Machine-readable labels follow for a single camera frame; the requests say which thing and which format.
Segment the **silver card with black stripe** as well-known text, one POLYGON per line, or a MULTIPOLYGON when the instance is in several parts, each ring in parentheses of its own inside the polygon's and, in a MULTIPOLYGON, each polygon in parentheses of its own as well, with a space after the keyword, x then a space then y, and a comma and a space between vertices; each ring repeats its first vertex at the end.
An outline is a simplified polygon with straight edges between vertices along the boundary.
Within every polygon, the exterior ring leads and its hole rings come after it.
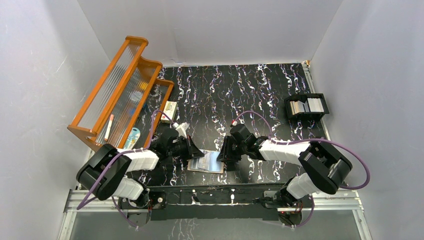
POLYGON ((197 159, 191 159, 188 162, 187 169, 189 171, 198 171, 198 172, 199 171, 202 171, 202 169, 199 168, 199 158, 197 158, 197 159))

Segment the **beige leather card holder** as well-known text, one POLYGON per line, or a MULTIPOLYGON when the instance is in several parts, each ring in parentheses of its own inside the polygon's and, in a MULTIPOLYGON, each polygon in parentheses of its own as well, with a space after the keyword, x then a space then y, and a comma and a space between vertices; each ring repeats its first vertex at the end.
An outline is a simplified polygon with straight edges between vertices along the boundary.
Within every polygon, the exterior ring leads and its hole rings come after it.
POLYGON ((217 161, 219 151, 200 150, 204 156, 190 159, 187 164, 189 171, 222 174, 224 172, 224 163, 217 161))

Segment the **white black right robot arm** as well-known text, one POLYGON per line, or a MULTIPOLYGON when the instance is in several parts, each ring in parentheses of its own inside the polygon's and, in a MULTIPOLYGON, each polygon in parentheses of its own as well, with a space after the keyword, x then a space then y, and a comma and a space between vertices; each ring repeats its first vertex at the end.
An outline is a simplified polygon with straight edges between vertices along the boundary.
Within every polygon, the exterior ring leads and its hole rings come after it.
POLYGON ((324 140, 277 143, 268 136, 256 137, 244 124, 237 124, 225 136, 216 160, 238 162, 243 155, 303 167, 304 173, 291 178, 277 194, 288 207, 295 207, 303 197, 315 192, 335 194, 353 168, 340 151, 324 140))

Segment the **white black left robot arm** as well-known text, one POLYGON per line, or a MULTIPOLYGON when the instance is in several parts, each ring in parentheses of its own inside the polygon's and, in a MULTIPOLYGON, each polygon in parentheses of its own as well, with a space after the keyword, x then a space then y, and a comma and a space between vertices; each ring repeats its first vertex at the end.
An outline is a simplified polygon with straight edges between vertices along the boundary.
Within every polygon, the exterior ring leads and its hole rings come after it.
POLYGON ((192 138, 181 130, 168 128, 148 148, 120 149, 104 144, 77 172, 76 180, 100 201, 126 198, 137 208, 149 203, 150 190, 127 173, 153 170, 168 157, 191 160, 204 157, 192 138))

